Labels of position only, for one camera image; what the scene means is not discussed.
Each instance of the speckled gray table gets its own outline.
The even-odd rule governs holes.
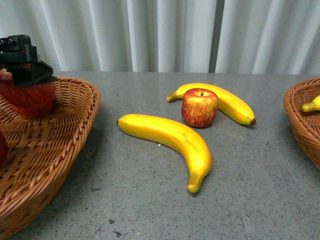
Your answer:
[[[10,240],[320,239],[320,171],[293,138],[283,96],[298,75],[55,72],[101,91],[88,139],[55,199]],[[218,112],[196,129],[213,167],[198,194],[187,191],[181,155],[125,135],[128,113],[183,122],[181,101],[166,96],[188,82],[208,82],[244,99],[257,125]]]

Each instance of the fruit basket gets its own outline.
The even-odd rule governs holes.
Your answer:
[[[0,130],[9,146],[0,166],[0,239],[28,226],[55,197],[85,144],[100,104],[99,90],[58,77],[52,111],[27,119],[0,96]]]
[[[289,115],[293,136],[320,169],[320,112],[303,112],[302,106],[320,95],[320,78],[301,81],[284,95],[283,105]]]

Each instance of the yellow banana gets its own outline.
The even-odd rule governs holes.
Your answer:
[[[128,135],[166,145],[180,153],[189,169],[188,190],[196,193],[200,189],[213,158],[207,143],[196,131],[168,118],[144,114],[124,115],[116,124]]]
[[[166,100],[171,103],[178,99],[183,99],[186,91],[189,89],[208,89],[219,98],[218,109],[230,117],[235,122],[242,125],[255,125],[256,117],[254,111],[242,99],[233,93],[208,83],[187,83],[180,86],[175,92],[168,95]]]
[[[320,95],[315,97],[311,102],[303,104],[302,111],[304,111],[305,113],[320,111]]]

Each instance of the banana stem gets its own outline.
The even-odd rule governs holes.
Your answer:
[[[166,97],[166,100],[171,103],[173,102],[174,100],[177,100],[179,98],[179,96],[174,92],[174,93],[171,93],[170,95],[168,95]]]
[[[191,193],[198,192],[203,180],[204,180],[203,176],[200,176],[196,172],[191,172],[190,176],[189,176],[188,183],[187,183],[187,188],[188,188],[189,192],[191,192]]]
[[[319,110],[318,105],[314,102],[308,102],[303,104],[302,106],[302,111],[304,111],[305,113],[317,111],[317,110]]]

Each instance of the banana tip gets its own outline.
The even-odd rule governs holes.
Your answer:
[[[250,121],[251,126],[256,125],[256,124],[257,124],[257,121],[255,118]]]

